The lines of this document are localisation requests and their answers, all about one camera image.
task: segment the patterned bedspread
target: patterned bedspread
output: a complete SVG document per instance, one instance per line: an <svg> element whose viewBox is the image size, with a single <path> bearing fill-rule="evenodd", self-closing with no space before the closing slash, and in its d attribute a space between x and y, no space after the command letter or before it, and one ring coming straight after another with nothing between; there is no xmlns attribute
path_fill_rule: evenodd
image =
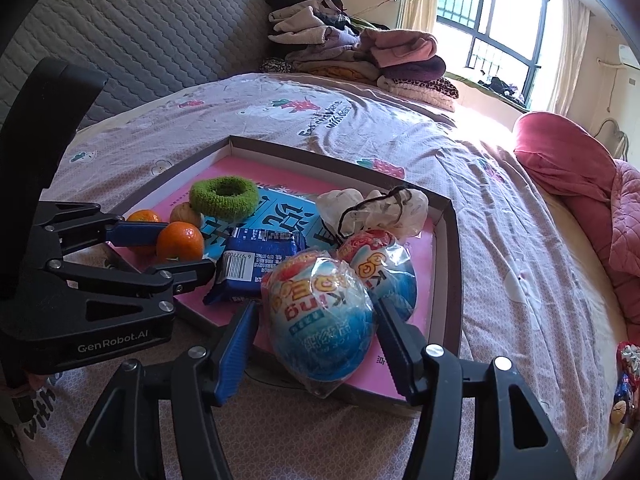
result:
<svg viewBox="0 0 640 480"><path fill-rule="evenodd" d="M461 357L489 362L509 356L548 413L578 478L601 478L612 460L603 456L612 391L566 247L510 152L433 118L426 108L374 88L301 75L236 76L84 130L44 198L99 202L109 210L156 174L229 134L340 158L450 197L463 258ZM101 265L100 251L75 259ZM161 362L202 340L178 322L170 343L138 357ZM119 361L64 372L39 393L43 409L17 428L34 478L60 477ZM459 478L470 465L471 407L463 408ZM167 403L161 411L167 478L174 480L180 475ZM232 472L241 480L399 479L416 425L249 378L214 415Z"/></svg>

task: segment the headboard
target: headboard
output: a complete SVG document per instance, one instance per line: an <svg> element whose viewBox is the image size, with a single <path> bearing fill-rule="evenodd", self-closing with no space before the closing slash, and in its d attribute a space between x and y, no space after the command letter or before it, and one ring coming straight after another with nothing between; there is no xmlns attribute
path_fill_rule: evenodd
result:
<svg viewBox="0 0 640 480"><path fill-rule="evenodd" d="M264 0L40 0L0 57L0 126L27 75L53 56L109 81L80 127L238 73L268 49Z"/></svg>

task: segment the crumpled white plastic bag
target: crumpled white plastic bag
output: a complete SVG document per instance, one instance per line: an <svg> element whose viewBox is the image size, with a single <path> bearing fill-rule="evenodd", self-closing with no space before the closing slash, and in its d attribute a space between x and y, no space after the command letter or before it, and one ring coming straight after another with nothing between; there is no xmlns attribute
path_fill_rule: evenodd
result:
<svg viewBox="0 0 640 480"><path fill-rule="evenodd" d="M362 203L382 197L373 190L365 199L357 189L334 190L320 195L316 207L326 227L338 238L347 238L363 229L382 229L396 238L418 235L429 212L427 196L417 189L397 189L380 200ZM343 213L349 211L342 220Z"/></svg>

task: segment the tangerine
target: tangerine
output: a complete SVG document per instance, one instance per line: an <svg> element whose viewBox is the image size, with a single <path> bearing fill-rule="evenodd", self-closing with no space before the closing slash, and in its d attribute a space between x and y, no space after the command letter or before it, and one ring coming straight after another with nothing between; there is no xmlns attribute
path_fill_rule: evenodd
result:
<svg viewBox="0 0 640 480"><path fill-rule="evenodd" d="M161 222L160 215L151 209L141 209L129 215L127 222ZM146 245L129 248L133 253L140 256L152 256L156 254L156 246Z"/></svg>
<svg viewBox="0 0 640 480"><path fill-rule="evenodd" d="M160 262L192 262L204 254L204 238L199 229L187 222L171 222L160 231L156 242Z"/></svg>

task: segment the green hair tie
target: green hair tie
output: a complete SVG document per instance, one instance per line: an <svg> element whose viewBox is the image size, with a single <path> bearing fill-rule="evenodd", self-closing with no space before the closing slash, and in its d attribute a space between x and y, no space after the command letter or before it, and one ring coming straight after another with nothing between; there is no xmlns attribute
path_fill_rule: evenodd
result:
<svg viewBox="0 0 640 480"><path fill-rule="evenodd" d="M191 186L189 203L198 213L226 222L239 222L254 214L260 202L258 186L241 176L219 176Z"/></svg>

